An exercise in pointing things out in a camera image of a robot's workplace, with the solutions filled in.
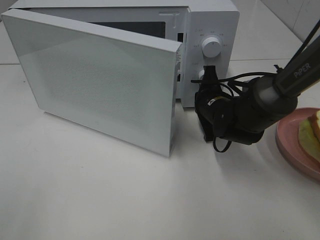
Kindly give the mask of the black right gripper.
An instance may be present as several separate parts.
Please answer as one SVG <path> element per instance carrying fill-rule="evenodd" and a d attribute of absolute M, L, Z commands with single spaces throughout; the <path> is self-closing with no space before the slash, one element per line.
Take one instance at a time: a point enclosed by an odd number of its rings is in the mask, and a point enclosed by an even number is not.
<path fill-rule="evenodd" d="M 203 69 L 204 75 L 195 93 L 194 106 L 204 141 L 212 142 L 214 146 L 217 138 L 226 140 L 228 146 L 233 142 L 244 145 L 258 142 L 263 136 L 262 132 L 252 133 L 236 126 L 236 98 L 217 84 L 216 66 L 206 65 Z"/>

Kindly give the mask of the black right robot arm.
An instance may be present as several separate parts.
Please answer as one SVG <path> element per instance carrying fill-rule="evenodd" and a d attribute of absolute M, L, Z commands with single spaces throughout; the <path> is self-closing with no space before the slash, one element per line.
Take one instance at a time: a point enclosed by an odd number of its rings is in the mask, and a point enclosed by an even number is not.
<path fill-rule="evenodd" d="M 226 140 L 225 152 L 233 142 L 257 143 L 264 131 L 291 114 L 299 95 L 320 80 L 320 39 L 316 23 L 288 64 L 276 72 L 247 72 L 218 79 L 216 67 L 205 65 L 196 80 L 195 112 L 205 142 L 218 151 L 216 140 Z"/>

